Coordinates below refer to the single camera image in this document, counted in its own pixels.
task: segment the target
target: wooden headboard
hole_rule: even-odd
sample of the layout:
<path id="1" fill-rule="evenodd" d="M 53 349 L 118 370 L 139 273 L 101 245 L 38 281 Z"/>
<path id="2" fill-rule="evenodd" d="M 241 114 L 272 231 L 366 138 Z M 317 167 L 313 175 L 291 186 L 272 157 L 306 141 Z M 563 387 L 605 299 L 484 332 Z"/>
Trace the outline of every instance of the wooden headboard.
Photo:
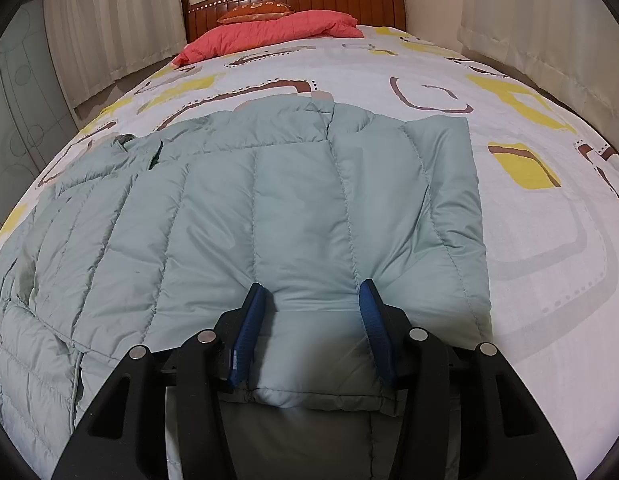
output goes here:
<path id="1" fill-rule="evenodd" d="M 405 3 L 403 0 L 205 0 L 186 6 L 185 30 L 191 43 L 208 30 L 217 27 L 216 20 L 228 10 L 254 2 L 282 2 L 294 10 L 330 9 L 347 12 L 358 19 L 359 25 L 396 27 L 405 30 Z"/>

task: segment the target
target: mattress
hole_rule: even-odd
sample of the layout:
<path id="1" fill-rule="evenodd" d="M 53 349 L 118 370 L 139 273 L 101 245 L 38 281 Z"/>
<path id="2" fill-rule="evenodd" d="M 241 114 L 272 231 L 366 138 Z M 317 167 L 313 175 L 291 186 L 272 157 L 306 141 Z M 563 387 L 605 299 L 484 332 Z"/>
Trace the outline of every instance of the mattress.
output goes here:
<path id="1" fill-rule="evenodd" d="M 479 178 L 494 342 L 535 396 L 579 478 L 619 434 L 619 156 L 522 83 L 387 27 L 167 66 L 102 111 L 41 173 L 0 249 L 65 168 L 120 134 L 272 94 L 352 104 L 401 121 L 466 118 Z"/>

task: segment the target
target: orange pillow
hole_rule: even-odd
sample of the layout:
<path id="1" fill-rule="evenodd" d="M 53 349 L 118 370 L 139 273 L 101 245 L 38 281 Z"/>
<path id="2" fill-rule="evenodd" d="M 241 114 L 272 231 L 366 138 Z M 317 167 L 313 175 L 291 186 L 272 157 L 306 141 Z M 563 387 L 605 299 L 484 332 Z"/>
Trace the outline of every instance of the orange pillow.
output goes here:
<path id="1" fill-rule="evenodd" d="M 192 41 L 172 61 L 176 66 L 243 52 L 259 46 L 302 40 L 315 36 L 364 38 L 358 20 L 335 10 L 301 10 L 269 22 L 230 23 L 214 27 Z"/>
<path id="2" fill-rule="evenodd" d="M 232 9 L 223 14 L 217 21 L 222 24 L 262 22 L 264 20 L 277 20 L 283 16 L 289 16 L 292 12 L 294 11 L 287 4 L 279 2 L 255 2 Z"/>

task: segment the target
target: pink pillow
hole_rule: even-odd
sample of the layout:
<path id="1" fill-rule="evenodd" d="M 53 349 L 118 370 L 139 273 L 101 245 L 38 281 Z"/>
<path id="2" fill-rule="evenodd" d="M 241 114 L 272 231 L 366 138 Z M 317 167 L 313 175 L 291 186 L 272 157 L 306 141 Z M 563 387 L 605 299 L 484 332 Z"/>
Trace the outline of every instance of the pink pillow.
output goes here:
<path id="1" fill-rule="evenodd" d="M 303 10 L 267 22 L 231 23 L 212 28 L 192 41 L 174 58 L 176 66 L 216 56 L 243 52 L 258 46 L 303 40 L 315 36 L 364 38 L 356 28 L 358 20 L 335 10 Z"/>

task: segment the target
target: metal screw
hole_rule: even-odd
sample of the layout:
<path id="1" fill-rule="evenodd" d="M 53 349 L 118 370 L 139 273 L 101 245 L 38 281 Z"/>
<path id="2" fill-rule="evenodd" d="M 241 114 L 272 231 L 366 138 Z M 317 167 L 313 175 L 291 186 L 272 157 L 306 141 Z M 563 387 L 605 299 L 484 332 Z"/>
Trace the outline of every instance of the metal screw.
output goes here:
<path id="1" fill-rule="evenodd" d="M 422 328 L 413 328 L 409 331 L 409 336 L 414 341 L 425 341 L 427 339 L 427 332 Z"/>
<path id="2" fill-rule="evenodd" d="M 145 357 L 146 353 L 147 350 L 144 346 L 134 346 L 134 348 L 129 351 L 129 357 L 131 357 L 132 359 L 141 359 Z"/>
<path id="3" fill-rule="evenodd" d="M 496 355 L 498 353 L 498 349 L 491 343 L 483 343 L 480 346 L 480 351 L 489 356 Z"/>
<path id="4" fill-rule="evenodd" d="M 213 343 L 216 339 L 216 333 L 213 330 L 203 330 L 198 334 L 198 341 L 201 343 Z"/>

